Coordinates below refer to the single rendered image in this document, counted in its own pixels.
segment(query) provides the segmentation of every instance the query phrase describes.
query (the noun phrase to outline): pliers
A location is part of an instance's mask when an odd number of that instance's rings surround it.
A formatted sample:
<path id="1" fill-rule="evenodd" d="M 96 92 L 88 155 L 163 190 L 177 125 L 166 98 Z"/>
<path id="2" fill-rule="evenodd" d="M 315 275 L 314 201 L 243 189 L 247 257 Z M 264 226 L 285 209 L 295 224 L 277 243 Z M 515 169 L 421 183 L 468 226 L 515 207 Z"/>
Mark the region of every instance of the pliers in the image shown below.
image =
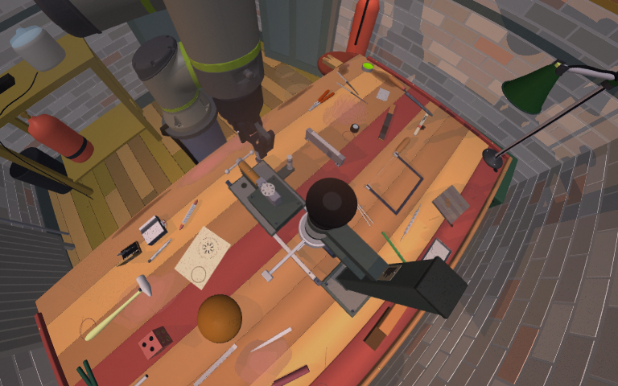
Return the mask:
<path id="1" fill-rule="evenodd" d="M 331 93 L 329 94 L 329 93 L 328 93 L 329 91 L 331 91 L 331 90 L 326 90 L 326 91 L 324 92 L 324 94 L 322 94 L 322 96 L 318 99 L 318 101 L 317 101 L 317 102 L 315 102 L 315 103 L 311 106 L 311 108 L 309 109 L 309 111 L 312 111 L 313 109 L 315 109 L 316 107 L 318 107 L 318 105 L 319 105 L 320 103 L 324 103 L 324 102 L 325 102 L 325 101 L 327 101 L 330 97 L 332 97 L 333 95 L 335 95 L 335 93 L 334 93 L 334 92 L 331 92 Z"/>

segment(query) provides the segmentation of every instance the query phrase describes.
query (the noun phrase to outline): gray door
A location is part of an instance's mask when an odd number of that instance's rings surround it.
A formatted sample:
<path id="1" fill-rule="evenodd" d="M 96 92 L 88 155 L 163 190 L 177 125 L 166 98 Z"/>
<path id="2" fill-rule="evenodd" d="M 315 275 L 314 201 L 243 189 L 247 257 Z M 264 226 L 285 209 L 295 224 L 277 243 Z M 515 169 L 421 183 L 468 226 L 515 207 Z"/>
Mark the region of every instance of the gray door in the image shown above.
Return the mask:
<path id="1" fill-rule="evenodd" d="M 321 76 L 318 59 L 332 51 L 340 0 L 259 0 L 264 52 Z"/>

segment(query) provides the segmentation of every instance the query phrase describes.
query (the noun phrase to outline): workbench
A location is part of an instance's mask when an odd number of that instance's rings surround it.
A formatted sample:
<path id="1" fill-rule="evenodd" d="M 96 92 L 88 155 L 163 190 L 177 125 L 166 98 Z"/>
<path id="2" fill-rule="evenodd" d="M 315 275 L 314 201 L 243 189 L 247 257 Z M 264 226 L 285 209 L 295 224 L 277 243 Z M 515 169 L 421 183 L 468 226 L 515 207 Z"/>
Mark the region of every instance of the workbench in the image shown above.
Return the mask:
<path id="1" fill-rule="evenodd" d="M 491 142 L 460 118 L 455 119 L 439 102 L 411 89 L 434 114 L 414 137 L 412 133 L 424 112 L 403 96 L 403 91 L 392 85 L 386 74 L 362 72 L 364 61 L 366 58 L 357 56 L 343 64 L 340 72 L 368 104 L 339 88 L 338 75 L 326 75 L 262 118 L 264 128 L 276 133 L 275 147 L 263 162 L 279 170 L 286 167 L 286 157 L 292 154 L 295 171 L 286 182 L 303 198 L 311 184 L 322 178 L 334 177 L 349 183 L 374 224 L 369 227 L 357 212 L 348 225 L 387 262 L 400 260 L 382 232 L 391 236 L 407 261 L 422 259 L 431 242 L 439 237 L 453 251 L 448 262 L 454 264 L 487 210 L 507 167 L 494 172 L 486 166 L 481 151 Z M 335 96 L 308 112 L 327 88 Z M 387 101 L 376 98 L 380 88 L 390 92 Z M 397 109 L 385 140 L 380 141 L 377 136 L 393 103 Z M 360 126 L 359 133 L 350 133 L 352 123 Z M 309 127 L 346 156 L 341 167 L 305 140 Z M 402 139 L 408 137 L 412 139 L 401 157 L 423 176 L 423 181 L 399 214 L 394 215 L 365 185 L 375 179 Z M 271 269 L 286 252 L 258 225 L 225 183 L 241 177 L 237 168 L 228 175 L 224 170 L 250 150 L 249 143 L 241 144 L 238 140 L 223 145 L 144 207 L 36 302 L 68 384 L 84 385 L 75 369 L 87 359 L 99 384 L 134 384 L 148 374 L 147 383 L 151 386 L 189 385 L 236 344 L 238 349 L 202 385 L 270 385 L 304 365 L 310 373 L 296 380 L 297 385 L 309 385 L 314 380 L 356 385 L 409 327 L 412 317 L 418 315 L 416 310 L 407 309 L 397 323 L 390 321 L 389 335 L 374 351 L 362 339 L 389 306 L 388 302 L 370 298 L 351 318 L 292 261 L 282 265 L 271 282 L 264 280 L 261 272 Z M 247 161 L 250 166 L 256 164 L 252 158 Z M 379 182 L 385 199 L 394 203 L 401 202 L 411 188 L 406 172 L 397 167 L 387 168 Z M 446 221 L 436 219 L 439 212 L 431 201 L 450 185 L 468 197 L 470 208 L 453 226 L 445 226 Z M 179 231 L 195 199 L 197 208 Z M 413 227 L 399 242 L 420 203 L 422 210 Z M 303 213 L 278 232 L 290 248 L 300 242 L 298 224 Z M 152 216 L 167 220 L 169 236 L 148 246 L 138 228 Z M 203 226 L 232 247 L 206 286 L 199 290 L 174 267 Z M 172 242 L 148 264 L 147 260 L 168 237 Z M 142 255 L 116 267 L 121 260 L 117 253 L 136 240 L 141 241 Z M 321 248 L 304 247 L 297 255 L 320 280 L 339 264 L 338 259 Z M 83 338 L 95 322 L 101 322 L 135 293 L 135 278 L 141 274 L 146 275 L 153 296 L 132 302 L 95 339 L 85 342 Z M 231 296 L 242 310 L 241 330 L 227 343 L 207 341 L 196 327 L 199 306 L 213 294 Z M 146 360 L 138 341 L 160 326 L 166 327 L 174 342 L 163 353 Z M 284 338 L 249 353 L 287 327 L 292 332 Z M 345 358 L 350 359 L 347 364 L 341 362 Z M 358 372 L 359 367 L 355 366 L 359 358 L 366 365 L 360 367 L 364 372 Z M 350 364 L 351 370 L 333 369 Z M 343 374 L 344 379 L 324 380 L 332 373 Z"/>
<path id="2" fill-rule="evenodd" d="M 9 106 L 4 114 L 0 116 L 0 127 L 11 123 L 27 133 L 28 124 L 20 120 L 18 116 L 58 87 L 91 68 L 109 90 L 116 95 L 121 104 L 108 111 L 103 117 L 81 132 L 94 145 L 94 154 L 91 159 L 83 162 L 83 164 L 77 164 L 64 158 L 68 179 L 53 171 L 51 172 L 51 175 L 60 179 L 63 183 L 84 191 L 83 185 L 79 183 L 76 185 L 75 181 L 87 174 L 88 171 L 105 159 L 107 155 L 122 147 L 126 143 L 124 141 L 130 140 L 143 129 L 147 129 L 157 141 L 161 140 L 161 135 L 144 117 L 142 109 L 101 62 L 99 57 L 90 49 L 90 46 L 84 39 L 65 35 L 58 39 L 58 43 L 66 52 L 66 56 L 60 64 L 51 70 L 39 72 L 37 75 L 37 71 L 28 62 L 23 60 L 7 72 L 15 78 L 15 86 L 0 94 L 0 109 L 3 109 L 4 106 L 7 106 L 14 99 L 25 93 L 32 84 L 35 75 L 36 80 L 30 91 Z M 2 147 L 0 147 L 0 157 L 9 159 L 12 162 L 21 163 L 18 159 L 15 159 L 14 152 L 5 150 Z"/>

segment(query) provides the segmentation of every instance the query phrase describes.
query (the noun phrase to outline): hammer head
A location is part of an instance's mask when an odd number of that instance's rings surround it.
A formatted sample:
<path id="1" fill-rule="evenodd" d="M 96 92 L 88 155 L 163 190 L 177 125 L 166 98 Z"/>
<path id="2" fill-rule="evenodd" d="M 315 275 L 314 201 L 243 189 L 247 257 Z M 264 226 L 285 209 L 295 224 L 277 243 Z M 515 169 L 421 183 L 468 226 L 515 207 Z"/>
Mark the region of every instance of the hammer head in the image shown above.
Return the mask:
<path id="1" fill-rule="evenodd" d="M 141 289 L 144 294 L 152 296 L 152 289 L 150 287 L 150 283 L 146 280 L 146 277 L 144 275 L 140 275 L 136 280 L 138 281 L 139 289 Z"/>

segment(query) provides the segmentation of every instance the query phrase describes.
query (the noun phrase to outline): fire extinguisher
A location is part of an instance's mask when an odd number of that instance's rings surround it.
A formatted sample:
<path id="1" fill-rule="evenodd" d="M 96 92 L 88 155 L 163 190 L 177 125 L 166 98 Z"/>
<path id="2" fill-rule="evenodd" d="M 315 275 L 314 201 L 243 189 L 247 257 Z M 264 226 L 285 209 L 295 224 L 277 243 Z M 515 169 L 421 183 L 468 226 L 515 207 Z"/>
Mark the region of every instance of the fire extinguisher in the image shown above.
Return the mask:
<path id="1" fill-rule="evenodd" d="M 47 114 L 23 117 L 28 119 L 28 133 L 35 140 L 62 154 L 65 158 L 82 163 L 88 161 L 93 155 L 93 144 L 60 119 Z"/>
<path id="2" fill-rule="evenodd" d="M 377 14 L 379 12 L 379 0 L 358 0 L 356 10 L 354 11 L 352 29 L 350 30 L 348 48 L 346 48 L 345 51 L 355 52 L 359 55 L 365 55 L 367 53 L 369 40 L 371 39 L 373 27 L 376 25 Z"/>

